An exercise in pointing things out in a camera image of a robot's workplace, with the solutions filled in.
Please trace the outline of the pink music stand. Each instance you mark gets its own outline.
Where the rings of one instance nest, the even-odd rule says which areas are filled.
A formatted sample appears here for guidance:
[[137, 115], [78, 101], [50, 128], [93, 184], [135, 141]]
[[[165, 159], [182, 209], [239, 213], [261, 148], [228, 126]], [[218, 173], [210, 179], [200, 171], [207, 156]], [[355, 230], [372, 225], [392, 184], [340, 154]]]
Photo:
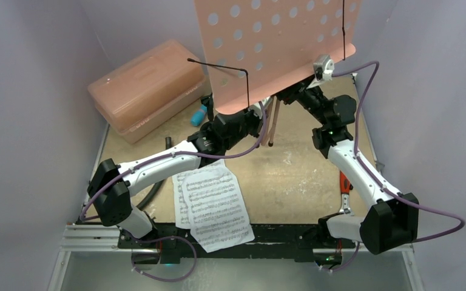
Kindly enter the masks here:
[[321, 56], [356, 52], [361, 2], [195, 1], [217, 112], [232, 115], [313, 75]]

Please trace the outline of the sheet music page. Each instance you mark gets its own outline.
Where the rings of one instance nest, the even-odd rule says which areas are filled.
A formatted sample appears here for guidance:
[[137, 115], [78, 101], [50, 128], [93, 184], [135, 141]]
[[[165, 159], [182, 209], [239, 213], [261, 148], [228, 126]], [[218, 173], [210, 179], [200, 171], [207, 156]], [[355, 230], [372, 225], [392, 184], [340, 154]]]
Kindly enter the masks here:
[[227, 167], [187, 176], [181, 187], [190, 233], [205, 252], [254, 240], [238, 179]]
[[210, 172], [217, 168], [225, 167], [225, 161], [220, 159], [209, 164], [201, 169], [188, 170], [172, 176], [172, 184], [174, 188], [174, 209], [175, 209], [175, 225], [180, 229], [190, 229], [188, 218], [188, 207], [184, 201], [182, 194], [182, 184], [187, 176], [193, 176], [202, 172]]

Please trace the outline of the black microphone desk stand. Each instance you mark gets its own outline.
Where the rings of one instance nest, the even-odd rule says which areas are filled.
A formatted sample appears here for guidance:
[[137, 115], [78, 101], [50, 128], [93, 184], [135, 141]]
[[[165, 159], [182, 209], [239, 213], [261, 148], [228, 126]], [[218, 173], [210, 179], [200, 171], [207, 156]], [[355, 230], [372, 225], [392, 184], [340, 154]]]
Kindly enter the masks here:
[[208, 119], [208, 121], [214, 120], [214, 101], [213, 101], [213, 94], [210, 93], [208, 95], [202, 96], [200, 98], [200, 102], [204, 107], [204, 113]]

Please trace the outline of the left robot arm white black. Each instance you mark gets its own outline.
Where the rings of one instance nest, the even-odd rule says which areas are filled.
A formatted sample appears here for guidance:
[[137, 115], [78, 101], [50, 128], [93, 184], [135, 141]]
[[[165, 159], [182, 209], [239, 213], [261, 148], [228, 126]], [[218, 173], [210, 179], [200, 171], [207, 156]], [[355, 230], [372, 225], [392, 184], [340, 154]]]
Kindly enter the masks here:
[[219, 159], [239, 158], [253, 151], [266, 131], [265, 109], [217, 114], [213, 121], [187, 140], [147, 158], [117, 164], [109, 158], [99, 163], [89, 182], [89, 202], [80, 214], [94, 206], [104, 226], [127, 230], [142, 248], [155, 244], [154, 222], [131, 198], [146, 187], [188, 170], [200, 169]]

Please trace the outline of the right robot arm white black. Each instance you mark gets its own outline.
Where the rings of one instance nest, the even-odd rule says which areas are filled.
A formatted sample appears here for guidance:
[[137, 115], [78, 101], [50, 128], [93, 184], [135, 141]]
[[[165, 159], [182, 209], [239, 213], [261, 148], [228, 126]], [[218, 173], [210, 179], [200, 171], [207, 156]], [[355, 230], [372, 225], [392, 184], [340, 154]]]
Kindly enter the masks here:
[[316, 238], [330, 247], [339, 239], [360, 242], [372, 254], [413, 242], [417, 238], [418, 199], [403, 194], [388, 182], [359, 151], [347, 126], [355, 122], [356, 100], [348, 95], [331, 99], [319, 87], [298, 82], [276, 93], [284, 104], [297, 101], [322, 126], [313, 129], [314, 147], [346, 176], [361, 196], [368, 212], [365, 217], [340, 212], [318, 220]]

